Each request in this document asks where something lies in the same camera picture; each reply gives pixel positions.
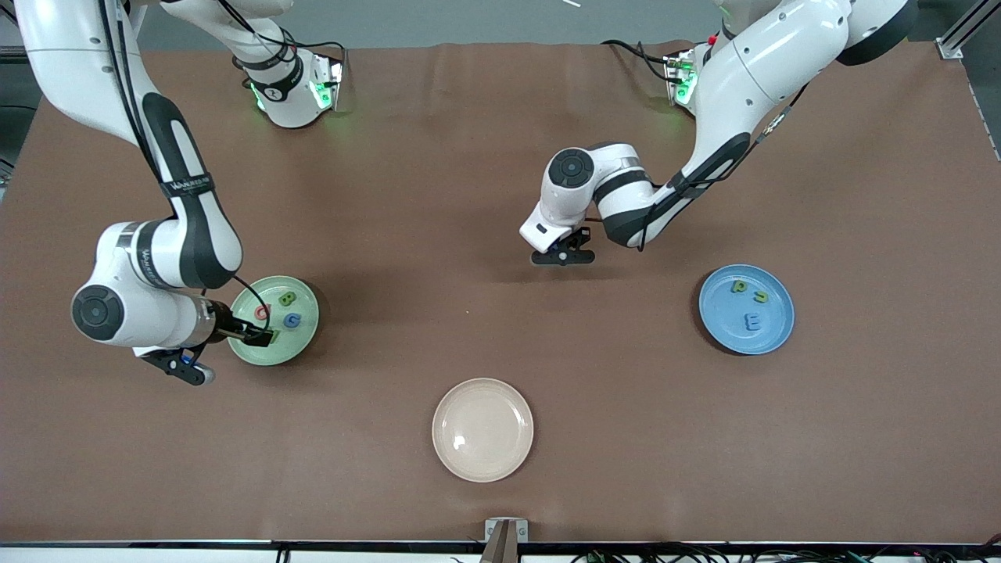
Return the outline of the blue plate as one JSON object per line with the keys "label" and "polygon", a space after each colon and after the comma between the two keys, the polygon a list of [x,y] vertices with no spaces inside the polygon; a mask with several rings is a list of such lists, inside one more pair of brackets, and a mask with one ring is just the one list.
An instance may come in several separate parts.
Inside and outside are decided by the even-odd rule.
{"label": "blue plate", "polygon": [[[744,279],[748,291],[732,293],[735,279]],[[754,291],[766,291],[768,303],[755,303]],[[749,332],[744,314],[756,313],[762,328]],[[766,355],[790,338],[796,321],[794,304],[786,286],[771,272],[751,264],[731,264],[713,271],[698,291],[698,316],[712,339],[739,355]]]}

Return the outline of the green plate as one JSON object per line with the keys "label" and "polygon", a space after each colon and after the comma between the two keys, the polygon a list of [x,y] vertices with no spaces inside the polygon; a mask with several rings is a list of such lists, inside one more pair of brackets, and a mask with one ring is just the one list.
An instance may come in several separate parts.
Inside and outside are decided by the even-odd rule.
{"label": "green plate", "polygon": [[[287,291],[296,292],[297,300],[290,307],[283,307],[278,299]],[[254,317],[254,310],[260,304],[271,307],[268,321],[258,321]],[[278,332],[275,341],[267,348],[250,348],[237,339],[228,340],[232,352],[251,366],[278,366],[299,356],[310,345],[321,320],[321,309],[314,291],[305,282],[293,277],[267,277],[254,282],[249,289],[243,289],[236,296],[231,310],[236,317],[251,321],[257,327]],[[289,313],[298,313],[302,317],[298,328],[283,325],[283,318]]]}

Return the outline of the beige plate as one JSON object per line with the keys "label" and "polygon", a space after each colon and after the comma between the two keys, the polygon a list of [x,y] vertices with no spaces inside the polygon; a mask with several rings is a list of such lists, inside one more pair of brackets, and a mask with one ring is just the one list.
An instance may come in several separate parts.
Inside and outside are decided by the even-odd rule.
{"label": "beige plate", "polygon": [[510,477],[528,459],[535,420],[528,402],[496,378],[460,382],[441,398],[432,444],[451,474],[471,483]]}

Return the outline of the aluminium frame profile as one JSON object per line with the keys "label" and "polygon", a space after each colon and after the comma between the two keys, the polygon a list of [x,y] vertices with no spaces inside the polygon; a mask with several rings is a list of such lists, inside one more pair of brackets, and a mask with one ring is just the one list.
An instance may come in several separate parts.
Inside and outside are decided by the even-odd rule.
{"label": "aluminium frame profile", "polygon": [[941,36],[935,39],[942,59],[962,59],[962,47],[1001,10],[1001,0],[974,0],[973,5]]}

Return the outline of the brown table mat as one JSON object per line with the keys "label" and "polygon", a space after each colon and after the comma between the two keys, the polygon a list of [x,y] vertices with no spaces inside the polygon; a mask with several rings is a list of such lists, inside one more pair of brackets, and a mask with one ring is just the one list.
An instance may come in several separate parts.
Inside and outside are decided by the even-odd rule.
{"label": "brown table mat", "polygon": [[[560,149],[629,142],[655,181],[693,124],[608,46],[350,54],[344,115],[272,126],[221,52],[148,52],[246,259],[308,282],[282,366],[226,343],[192,387],[70,317],[107,225],[164,217],[133,147],[43,102],[0,206],[0,541],[980,543],[1001,533],[1001,163],[963,65],[909,42],[830,66],[642,253],[536,268],[519,225]],[[783,346],[698,316],[713,271],[779,278]],[[460,382],[515,387],[528,459],[471,483],[432,444]]]}

